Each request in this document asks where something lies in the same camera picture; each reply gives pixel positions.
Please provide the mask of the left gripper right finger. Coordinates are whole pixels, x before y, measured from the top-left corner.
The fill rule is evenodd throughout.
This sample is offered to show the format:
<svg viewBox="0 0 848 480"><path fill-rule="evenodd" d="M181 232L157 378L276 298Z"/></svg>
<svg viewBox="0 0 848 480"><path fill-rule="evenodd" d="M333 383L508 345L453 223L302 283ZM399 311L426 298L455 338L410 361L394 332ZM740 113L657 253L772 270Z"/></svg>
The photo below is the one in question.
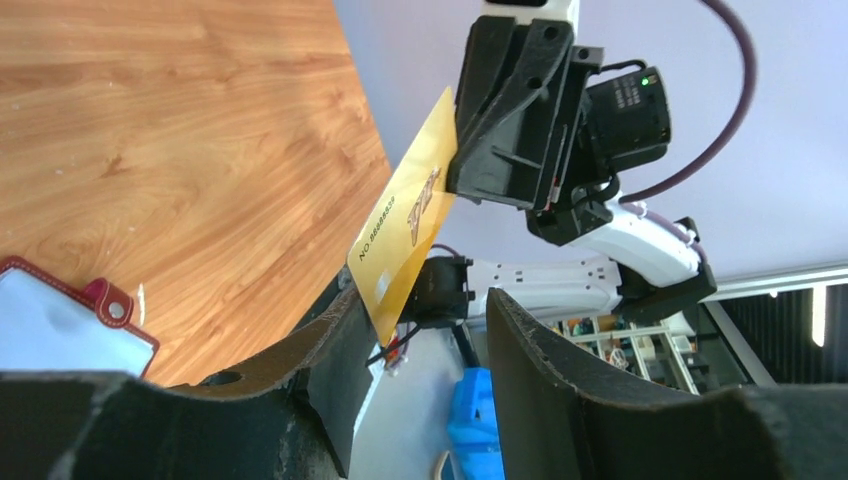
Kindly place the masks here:
<svg viewBox="0 0 848 480"><path fill-rule="evenodd" d="M612 366L539 323L506 291L486 305L509 479L843 479L843 385L695 395Z"/></svg>

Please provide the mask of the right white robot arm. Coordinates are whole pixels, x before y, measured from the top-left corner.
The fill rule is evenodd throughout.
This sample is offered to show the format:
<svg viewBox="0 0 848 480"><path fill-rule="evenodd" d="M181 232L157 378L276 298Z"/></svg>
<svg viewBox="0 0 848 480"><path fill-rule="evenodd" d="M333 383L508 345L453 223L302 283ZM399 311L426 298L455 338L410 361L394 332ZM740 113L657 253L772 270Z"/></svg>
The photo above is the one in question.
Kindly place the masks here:
<svg viewBox="0 0 848 480"><path fill-rule="evenodd" d="M660 159L671 140L655 67L605 63L564 19L483 15L470 28L458 87L447 190L518 209L535 237L593 257L533 267L436 256L404 320L429 327L478 317L488 292L501 289L528 310L650 324L716 291L694 221L667 220L620 185L624 171Z"/></svg>

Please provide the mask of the red leather card holder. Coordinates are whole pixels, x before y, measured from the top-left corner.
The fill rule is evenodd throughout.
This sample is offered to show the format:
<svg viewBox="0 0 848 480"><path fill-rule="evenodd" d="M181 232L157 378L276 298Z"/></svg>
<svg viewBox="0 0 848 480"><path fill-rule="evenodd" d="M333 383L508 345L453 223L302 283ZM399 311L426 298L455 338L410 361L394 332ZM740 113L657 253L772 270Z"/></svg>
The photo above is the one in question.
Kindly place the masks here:
<svg viewBox="0 0 848 480"><path fill-rule="evenodd" d="M135 303L96 278L78 289L19 256L1 260L3 371L119 371L141 378L159 342L132 323Z"/></svg>

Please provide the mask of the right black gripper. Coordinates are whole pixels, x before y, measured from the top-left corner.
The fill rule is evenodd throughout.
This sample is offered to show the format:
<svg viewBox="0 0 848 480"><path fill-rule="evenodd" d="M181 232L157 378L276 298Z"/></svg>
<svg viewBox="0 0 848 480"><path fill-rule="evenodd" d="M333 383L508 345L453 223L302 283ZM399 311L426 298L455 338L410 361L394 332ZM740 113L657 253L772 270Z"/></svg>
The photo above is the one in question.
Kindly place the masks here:
<svg viewBox="0 0 848 480"><path fill-rule="evenodd" d="M526 219L533 235L564 246L613 219L595 191L609 177L584 132L586 83L601 71L604 51L572 47L567 22L534 20L512 42L515 29L513 17L489 15L470 28L447 189L475 202L541 209L555 163L548 206Z"/></svg>

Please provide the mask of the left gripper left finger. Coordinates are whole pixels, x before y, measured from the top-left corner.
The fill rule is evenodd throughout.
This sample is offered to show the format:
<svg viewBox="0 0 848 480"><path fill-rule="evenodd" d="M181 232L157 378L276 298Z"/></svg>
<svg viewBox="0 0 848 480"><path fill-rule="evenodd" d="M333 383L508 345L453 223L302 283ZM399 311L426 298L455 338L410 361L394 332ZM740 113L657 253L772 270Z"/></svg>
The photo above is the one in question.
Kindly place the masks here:
<svg viewBox="0 0 848 480"><path fill-rule="evenodd" d="M5 479L340 479L369 389L373 328L355 289L197 385L117 372L5 372Z"/></svg>

